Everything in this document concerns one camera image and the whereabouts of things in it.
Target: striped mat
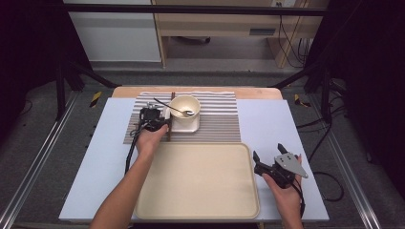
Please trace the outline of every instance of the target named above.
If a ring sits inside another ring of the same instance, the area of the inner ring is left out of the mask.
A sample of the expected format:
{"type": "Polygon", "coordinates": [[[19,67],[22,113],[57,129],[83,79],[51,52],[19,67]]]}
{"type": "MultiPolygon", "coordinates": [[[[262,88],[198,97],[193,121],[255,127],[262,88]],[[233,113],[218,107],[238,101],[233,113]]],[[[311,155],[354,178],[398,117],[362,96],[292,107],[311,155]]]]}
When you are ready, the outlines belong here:
{"type": "MultiPolygon", "coordinates": [[[[196,97],[201,104],[200,128],[194,133],[172,132],[171,141],[174,142],[241,142],[239,129],[238,109],[236,97],[233,92],[193,92],[176,93],[176,95],[188,94],[196,97]]],[[[134,109],[129,120],[124,144],[131,144],[131,131],[137,128],[140,109],[148,102],[160,105],[153,98],[170,103],[170,93],[141,93],[134,104],[134,109]]],[[[165,108],[159,108],[165,114],[165,108]]]]}

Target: white table surface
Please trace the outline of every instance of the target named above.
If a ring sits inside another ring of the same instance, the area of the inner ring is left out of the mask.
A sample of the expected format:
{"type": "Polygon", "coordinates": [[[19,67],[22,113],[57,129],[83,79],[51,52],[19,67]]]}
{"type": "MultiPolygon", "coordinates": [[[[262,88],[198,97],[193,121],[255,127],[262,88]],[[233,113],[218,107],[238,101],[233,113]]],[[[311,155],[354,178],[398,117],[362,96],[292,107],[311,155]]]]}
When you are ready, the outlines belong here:
{"type": "MultiPolygon", "coordinates": [[[[135,101],[134,98],[108,99],[62,208],[60,219],[90,222],[101,202],[122,179],[130,148],[130,145],[122,142],[135,101]]],[[[302,179],[306,202],[303,221],[329,220],[287,102],[269,99],[237,99],[237,106],[242,142],[249,147],[251,153],[256,151],[262,162],[268,165],[274,164],[274,157],[280,155],[277,150],[278,143],[282,143],[295,155],[302,155],[302,165],[309,174],[309,178],[302,179]]],[[[134,152],[132,163],[136,155],[137,152],[134,152]]],[[[255,176],[260,213],[255,219],[244,221],[280,220],[271,191],[260,176],[255,176]]],[[[132,220],[142,221],[136,216],[133,216],[132,220]]]]}

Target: aluminum rail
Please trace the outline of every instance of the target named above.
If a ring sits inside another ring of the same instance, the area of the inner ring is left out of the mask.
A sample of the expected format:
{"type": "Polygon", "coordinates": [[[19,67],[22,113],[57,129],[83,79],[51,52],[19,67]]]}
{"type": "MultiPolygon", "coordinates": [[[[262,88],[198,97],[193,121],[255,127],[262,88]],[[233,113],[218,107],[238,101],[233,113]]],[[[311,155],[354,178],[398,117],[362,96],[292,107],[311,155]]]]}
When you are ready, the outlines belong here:
{"type": "MultiPolygon", "coordinates": [[[[315,106],[315,112],[317,112],[319,117],[322,117],[320,114],[320,105],[319,100],[315,95],[309,96],[311,104],[315,106]]],[[[354,174],[351,165],[346,160],[346,157],[340,148],[339,142],[337,141],[333,131],[330,131],[328,134],[328,140],[333,152],[333,157],[339,167],[340,173],[342,174],[343,179],[346,182],[347,188],[352,195],[353,202],[357,207],[357,211],[362,218],[364,225],[367,229],[380,229],[381,225],[378,221],[377,216],[369,203],[369,200],[364,193],[360,182],[358,181],[356,175],[354,174]]]]}
{"type": "Polygon", "coordinates": [[[69,115],[71,114],[75,102],[79,96],[79,92],[72,92],[69,98],[69,101],[66,104],[66,112],[57,120],[47,138],[45,139],[44,144],[36,155],[29,171],[26,173],[23,181],[12,197],[9,205],[6,207],[6,210],[0,217],[0,228],[9,229],[12,227],[21,207],[23,206],[25,200],[27,199],[33,185],[35,184],[39,173],[41,172],[48,156],[51,153],[51,150],[56,143],[60,133],[62,132],[63,127],[65,126],[69,115]]]}
{"type": "Polygon", "coordinates": [[[44,4],[34,6],[41,10],[67,10],[70,12],[127,12],[127,13],[200,13],[243,15],[291,15],[326,16],[339,14],[341,10],[309,8],[265,8],[229,6],[185,6],[185,5],[113,5],[113,4],[44,4]]]}

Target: beige tray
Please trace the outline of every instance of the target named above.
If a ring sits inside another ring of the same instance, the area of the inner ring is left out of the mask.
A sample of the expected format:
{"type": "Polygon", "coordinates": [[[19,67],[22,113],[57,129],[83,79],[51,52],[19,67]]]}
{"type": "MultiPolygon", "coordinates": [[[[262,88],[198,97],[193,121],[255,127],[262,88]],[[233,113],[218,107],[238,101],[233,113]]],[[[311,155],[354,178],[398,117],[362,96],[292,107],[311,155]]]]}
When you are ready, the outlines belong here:
{"type": "Polygon", "coordinates": [[[253,219],[259,200],[243,143],[162,142],[134,212],[140,219],[253,219]]]}

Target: metal spoon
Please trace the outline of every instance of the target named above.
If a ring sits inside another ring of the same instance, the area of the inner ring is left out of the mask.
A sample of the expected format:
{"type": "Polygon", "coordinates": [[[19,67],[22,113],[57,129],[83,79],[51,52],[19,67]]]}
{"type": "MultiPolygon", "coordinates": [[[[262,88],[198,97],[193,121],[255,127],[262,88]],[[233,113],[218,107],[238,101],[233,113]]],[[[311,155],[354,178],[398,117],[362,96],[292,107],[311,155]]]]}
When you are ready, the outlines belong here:
{"type": "Polygon", "coordinates": [[[173,109],[173,110],[175,110],[175,111],[178,111],[178,112],[180,112],[183,116],[192,116],[192,115],[194,115],[194,112],[192,112],[192,111],[180,111],[180,110],[178,110],[178,109],[176,109],[176,108],[172,108],[172,107],[170,107],[169,105],[167,105],[167,104],[165,104],[165,103],[163,103],[163,102],[161,102],[161,101],[159,101],[157,98],[153,98],[153,99],[155,99],[155,101],[157,101],[157,102],[159,102],[161,105],[164,105],[164,106],[166,106],[166,107],[168,107],[168,108],[170,108],[170,109],[173,109]]]}

